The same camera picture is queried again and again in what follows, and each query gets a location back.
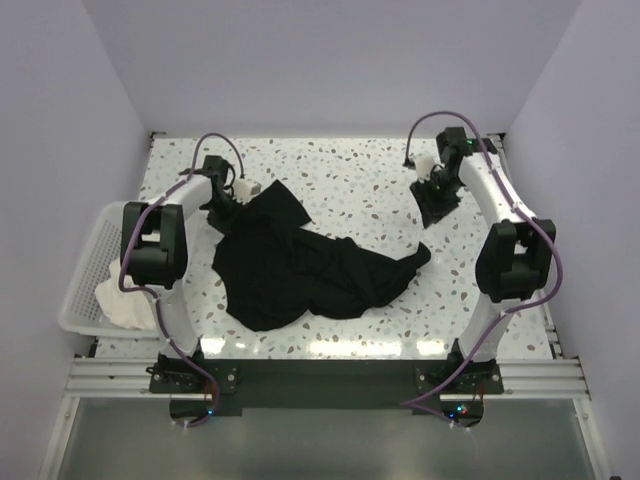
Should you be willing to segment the black t shirt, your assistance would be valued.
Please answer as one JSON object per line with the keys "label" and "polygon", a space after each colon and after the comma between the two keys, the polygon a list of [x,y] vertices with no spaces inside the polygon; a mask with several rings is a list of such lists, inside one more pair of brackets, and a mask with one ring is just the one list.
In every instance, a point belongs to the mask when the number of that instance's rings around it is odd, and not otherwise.
{"label": "black t shirt", "polygon": [[306,313],[359,318],[400,296],[431,259],[427,246],[403,258],[359,247],[351,238],[306,230],[302,203],[276,181],[246,205],[215,249],[227,312],[254,332],[277,330]]}

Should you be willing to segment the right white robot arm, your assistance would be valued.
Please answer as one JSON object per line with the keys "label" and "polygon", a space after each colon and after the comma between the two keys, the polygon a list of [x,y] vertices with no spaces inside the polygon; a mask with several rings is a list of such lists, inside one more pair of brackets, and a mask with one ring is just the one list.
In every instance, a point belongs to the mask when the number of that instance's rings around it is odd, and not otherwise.
{"label": "right white robot arm", "polygon": [[496,368],[499,344],[512,317],[537,306],[534,295],[547,283],[556,252],[556,226],[524,205],[488,138],[470,138],[448,127],[436,138],[437,156],[407,154],[404,165],[416,172],[410,191],[425,227],[443,220],[460,204],[459,190],[472,195],[488,233],[475,262],[480,291],[471,319],[457,338],[434,392],[450,387],[469,392]]}

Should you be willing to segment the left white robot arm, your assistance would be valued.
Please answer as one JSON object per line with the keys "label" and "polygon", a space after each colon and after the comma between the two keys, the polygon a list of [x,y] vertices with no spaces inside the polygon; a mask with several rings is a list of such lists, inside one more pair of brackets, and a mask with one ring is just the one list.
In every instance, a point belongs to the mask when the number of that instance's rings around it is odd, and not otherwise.
{"label": "left white robot arm", "polygon": [[231,164],[208,155],[200,168],[186,170],[181,180],[155,200],[124,205],[121,270],[118,287],[148,300],[164,345],[150,370],[156,382],[185,392],[202,389],[216,401],[220,389],[203,364],[199,337],[188,317],[184,277],[189,266],[187,222],[199,212],[215,230],[225,233],[242,205],[234,198],[236,176]]}

